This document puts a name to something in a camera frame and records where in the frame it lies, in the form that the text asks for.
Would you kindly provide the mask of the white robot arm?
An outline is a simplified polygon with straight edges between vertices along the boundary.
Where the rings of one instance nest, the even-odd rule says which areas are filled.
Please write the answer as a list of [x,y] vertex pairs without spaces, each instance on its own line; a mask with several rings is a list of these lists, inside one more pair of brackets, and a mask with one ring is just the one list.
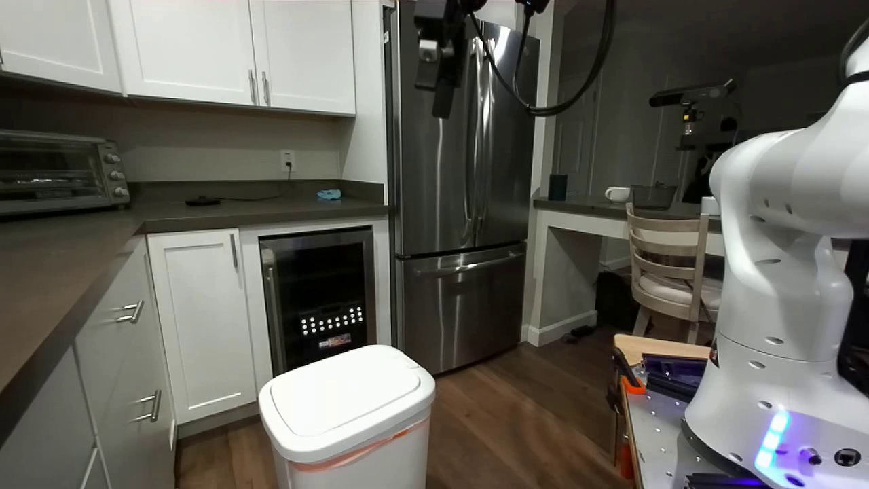
[[853,282],[835,240],[869,236],[869,38],[805,129],[751,135],[710,168],[724,240],[713,353],[687,430],[774,489],[869,489],[869,400],[835,373]]

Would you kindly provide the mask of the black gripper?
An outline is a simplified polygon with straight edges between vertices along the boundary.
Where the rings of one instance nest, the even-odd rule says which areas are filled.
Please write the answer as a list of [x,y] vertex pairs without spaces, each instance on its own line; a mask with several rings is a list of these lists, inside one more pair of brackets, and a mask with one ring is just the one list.
[[431,114],[440,119],[450,116],[452,89],[460,83],[470,11],[471,0],[444,0],[440,20],[414,20],[414,88],[433,96]]

